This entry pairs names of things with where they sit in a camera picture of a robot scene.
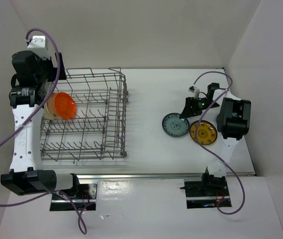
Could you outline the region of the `blue patterned plate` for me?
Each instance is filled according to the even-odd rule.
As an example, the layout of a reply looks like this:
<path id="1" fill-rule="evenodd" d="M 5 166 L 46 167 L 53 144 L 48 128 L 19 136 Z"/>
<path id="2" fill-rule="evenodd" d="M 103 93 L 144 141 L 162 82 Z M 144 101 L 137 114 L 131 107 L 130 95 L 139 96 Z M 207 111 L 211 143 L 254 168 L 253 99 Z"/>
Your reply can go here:
<path id="1" fill-rule="evenodd" d="M 190 129 L 188 119 L 182 118 L 179 113 L 169 113 L 162 119 L 162 128 L 171 137 L 183 137 Z"/>

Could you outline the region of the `yellow patterned plate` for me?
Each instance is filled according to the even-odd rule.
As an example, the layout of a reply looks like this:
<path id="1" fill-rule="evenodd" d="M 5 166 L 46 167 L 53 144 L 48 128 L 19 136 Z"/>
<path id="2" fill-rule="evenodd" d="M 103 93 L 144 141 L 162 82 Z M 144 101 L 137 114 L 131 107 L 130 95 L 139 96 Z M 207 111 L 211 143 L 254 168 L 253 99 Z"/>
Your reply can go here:
<path id="1" fill-rule="evenodd" d="M 202 120 L 200 124 L 198 121 L 193 122 L 190 125 L 189 134 L 192 140 L 196 143 L 199 141 L 205 146 L 212 145 L 218 136 L 216 127 L 206 120 Z"/>

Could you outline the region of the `orange plate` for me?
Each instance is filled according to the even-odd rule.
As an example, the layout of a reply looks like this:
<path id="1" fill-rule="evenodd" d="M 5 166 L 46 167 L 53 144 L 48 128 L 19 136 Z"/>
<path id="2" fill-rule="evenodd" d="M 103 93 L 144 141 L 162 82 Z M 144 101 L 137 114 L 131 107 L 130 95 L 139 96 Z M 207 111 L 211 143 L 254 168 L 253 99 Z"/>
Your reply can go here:
<path id="1" fill-rule="evenodd" d="M 76 103 L 73 98 L 65 93 L 59 92 L 54 96 L 54 109 L 62 119 L 71 120 L 76 115 Z"/>

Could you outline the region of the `cream plate small motifs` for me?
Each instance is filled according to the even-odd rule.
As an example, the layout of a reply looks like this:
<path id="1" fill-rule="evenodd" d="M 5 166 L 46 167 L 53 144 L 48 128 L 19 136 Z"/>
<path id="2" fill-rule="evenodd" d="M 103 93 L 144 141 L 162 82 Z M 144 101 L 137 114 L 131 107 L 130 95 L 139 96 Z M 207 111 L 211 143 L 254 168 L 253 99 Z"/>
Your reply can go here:
<path id="1" fill-rule="evenodd" d="M 44 105 L 43 116 L 49 120 L 62 120 L 63 118 L 57 113 L 54 106 L 54 99 L 57 93 L 52 93 L 48 101 Z"/>

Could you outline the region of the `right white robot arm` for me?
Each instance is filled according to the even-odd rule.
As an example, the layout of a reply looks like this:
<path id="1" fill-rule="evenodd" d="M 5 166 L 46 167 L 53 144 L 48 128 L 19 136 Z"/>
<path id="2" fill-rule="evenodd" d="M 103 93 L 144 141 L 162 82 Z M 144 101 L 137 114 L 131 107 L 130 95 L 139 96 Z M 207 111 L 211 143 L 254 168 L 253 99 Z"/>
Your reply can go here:
<path id="1" fill-rule="evenodd" d="M 203 98 L 199 97 L 200 90 L 197 87 L 191 86 L 189 90 L 193 96 L 186 98 L 181 118 L 200 116 L 199 121 L 191 125 L 189 132 L 195 142 L 205 149 L 213 132 L 203 115 L 212 108 L 220 108 L 216 117 L 216 131 L 222 136 L 223 146 L 220 155 L 213 154 L 217 161 L 206 168 L 200 183 L 201 192 L 210 196 L 225 186 L 226 172 L 234 148 L 249 131 L 251 102 L 234 96 L 228 89 L 220 88 L 218 83 L 208 85 L 206 96 Z"/>

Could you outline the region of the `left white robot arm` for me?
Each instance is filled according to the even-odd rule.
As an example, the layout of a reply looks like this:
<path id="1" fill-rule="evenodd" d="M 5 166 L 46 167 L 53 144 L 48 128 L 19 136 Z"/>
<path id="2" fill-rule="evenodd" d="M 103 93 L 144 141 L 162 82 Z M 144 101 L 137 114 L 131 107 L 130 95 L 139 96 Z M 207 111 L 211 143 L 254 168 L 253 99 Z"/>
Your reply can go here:
<path id="1" fill-rule="evenodd" d="M 12 65 L 16 73 L 11 79 L 9 100 L 17 134 L 9 173 L 1 175 L 0 182 L 19 196 L 57 192 L 75 199 L 81 193 L 78 177 L 44 170 L 41 161 L 42 102 L 47 96 L 46 83 L 53 81 L 57 69 L 50 59 L 30 50 L 13 54 Z"/>

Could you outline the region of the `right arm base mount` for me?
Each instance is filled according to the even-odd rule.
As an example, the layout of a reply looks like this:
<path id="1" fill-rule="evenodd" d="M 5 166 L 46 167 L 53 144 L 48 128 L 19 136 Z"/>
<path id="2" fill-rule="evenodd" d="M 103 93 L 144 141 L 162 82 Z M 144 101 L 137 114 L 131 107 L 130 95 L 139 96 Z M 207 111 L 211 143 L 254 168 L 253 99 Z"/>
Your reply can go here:
<path id="1" fill-rule="evenodd" d="M 187 209 L 216 208 L 218 203 L 220 208 L 232 206 L 227 184 L 218 189 L 204 187 L 201 181 L 185 181 L 180 190 L 185 193 Z"/>

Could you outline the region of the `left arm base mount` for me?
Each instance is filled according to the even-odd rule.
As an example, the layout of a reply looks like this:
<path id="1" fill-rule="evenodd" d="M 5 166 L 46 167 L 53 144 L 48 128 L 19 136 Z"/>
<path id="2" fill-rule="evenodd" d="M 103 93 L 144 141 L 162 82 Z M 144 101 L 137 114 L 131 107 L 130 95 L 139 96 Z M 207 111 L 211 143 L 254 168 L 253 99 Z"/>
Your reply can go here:
<path id="1" fill-rule="evenodd" d="M 76 209 L 78 211 L 95 211 L 97 191 L 97 182 L 92 181 L 89 183 L 81 183 L 79 185 L 79 191 L 75 194 L 75 196 L 71 197 Z M 57 193 L 57 195 L 52 195 L 49 210 L 52 212 L 64 212 L 74 211 L 74 208 L 65 195 Z"/>

